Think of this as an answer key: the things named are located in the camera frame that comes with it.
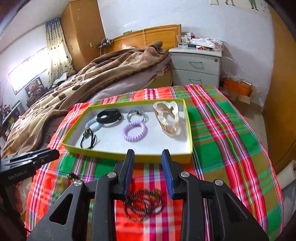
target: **paper roll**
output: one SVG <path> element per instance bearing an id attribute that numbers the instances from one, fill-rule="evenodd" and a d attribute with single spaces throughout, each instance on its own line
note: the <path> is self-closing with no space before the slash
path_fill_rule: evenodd
<path id="1" fill-rule="evenodd" d="M 296 161 L 291 161 L 276 177 L 283 190 L 296 179 Z"/>

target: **blanket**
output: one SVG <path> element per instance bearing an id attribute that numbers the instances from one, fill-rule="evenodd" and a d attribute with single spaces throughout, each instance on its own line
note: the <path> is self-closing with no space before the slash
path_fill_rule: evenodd
<path id="1" fill-rule="evenodd" d="M 124 49 L 103 55 L 84 67 L 71 81 L 49 91 L 19 118 L 3 148 L 2 158 L 38 150 L 50 123 L 62 120 L 71 106 L 131 75 L 162 62 L 168 50 L 155 41 L 149 47 Z"/>
<path id="2" fill-rule="evenodd" d="M 184 170 L 199 179 L 222 179 L 240 198 L 258 223 L 274 240 L 282 231 L 282 194 L 267 152 L 237 109 L 212 86 L 174 86 L 145 89 L 101 101 L 74 105 L 55 133 L 49 148 L 60 152 L 60 158 L 37 171 L 31 186 L 25 217 L 32 230 L 47 210 L 68 187 L 67 173 L 75 173 L 84 182 L 99 179 L 113 170 L 115 161 L 70 154 L 62 140 L 91 105 L 147 99 L 184 99 L 193 140 L 192 160 Z M 163 192 L 163 211 L 143 222 L 129 220 L 120 201 L 115 203 L 117 240 L 179 240 L 182 201 L 172 201 L 167 194 L 165 177 L 159 164 L 135 164 L 130 192 L 159 189 Z M 209 219 L 205 205 L 206 240 L 210 241 Z M 90 205 L 91 224 L 93 202 Z"/>

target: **silver screw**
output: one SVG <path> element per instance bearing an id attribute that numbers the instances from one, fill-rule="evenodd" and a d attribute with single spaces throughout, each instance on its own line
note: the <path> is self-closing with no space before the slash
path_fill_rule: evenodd
<path id="1" fill-rule="evenodd" d="M 81 180 L 76 180 L 75 182 L 73 182 L 74 186 L 78 187 L 82 184 Z"/>
<path id="2" fill-rule="evenodd" d="M 189 177 L 189 172 L 181 172 L 182 177 Z"/>
<path id="3" fill-rule="evenodd" d="M 116 177 L 116 173 L 115 172 L 110 172 L 110 173 L 107 174 L 107 177 L 109 177 L 109 178 Z"/>
<path id="4" fill-rule="evenodd" d="M 215 184 L 218 186 L 222 186 L 223 185 L 223 181 L 220 179 L 215 180 Z"/>

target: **white nightstand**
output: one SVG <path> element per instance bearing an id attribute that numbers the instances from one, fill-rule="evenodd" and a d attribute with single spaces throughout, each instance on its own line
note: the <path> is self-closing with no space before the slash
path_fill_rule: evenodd
<path id="1" fill-rule="evenodd" d="M 211 85 L 218 87 L 221 67 L 221 51 L 173 48 L 169 52 L 173 62 L 175 85 Z"/>

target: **bright window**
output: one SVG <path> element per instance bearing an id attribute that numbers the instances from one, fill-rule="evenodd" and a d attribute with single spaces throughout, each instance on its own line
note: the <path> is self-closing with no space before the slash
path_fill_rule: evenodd
<path id="1" fill-rule="evenodd" d="M 13 91 L 17 94 L 35 77 L 49 68 L 49 55 L 46 47 L 19 64 L 8 76 Z"/>

